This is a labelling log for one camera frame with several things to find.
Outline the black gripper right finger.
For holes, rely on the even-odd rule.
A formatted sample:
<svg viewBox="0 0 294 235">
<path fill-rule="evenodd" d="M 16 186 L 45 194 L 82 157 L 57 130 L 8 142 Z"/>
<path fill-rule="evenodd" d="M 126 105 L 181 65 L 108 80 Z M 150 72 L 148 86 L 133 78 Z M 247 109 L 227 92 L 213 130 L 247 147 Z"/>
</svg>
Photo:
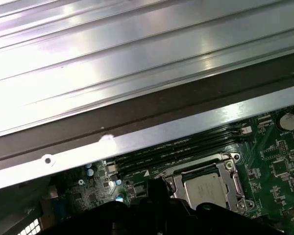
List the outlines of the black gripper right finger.
<svg viewBox="0 0 294 235">
<path fill-rule="evenodd" d="M 171 198 L 167 182 L 160 179 L 160 233 L 164 235 L 293 235 L 290 225 L 267 216 L 248 218 L 226 205 L 218 177 L 201 177 L 195 192 L 205 201 L 193 208 L 182 198 Z"/>
</svg>

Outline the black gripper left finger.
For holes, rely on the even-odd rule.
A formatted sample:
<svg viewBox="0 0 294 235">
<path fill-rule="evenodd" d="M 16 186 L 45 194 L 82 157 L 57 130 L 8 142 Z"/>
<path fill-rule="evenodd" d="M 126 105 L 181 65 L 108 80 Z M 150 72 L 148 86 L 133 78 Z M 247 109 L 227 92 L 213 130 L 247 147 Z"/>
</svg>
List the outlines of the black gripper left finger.
<svg viewBox="0 0 294 235">
<path fill-rule="evenodd" d="M 160 233 L 160 179 L 147 183 L 138 204 L 110 201 L 67 219 L 42 235 L 157 235 Z"/>
</svg>

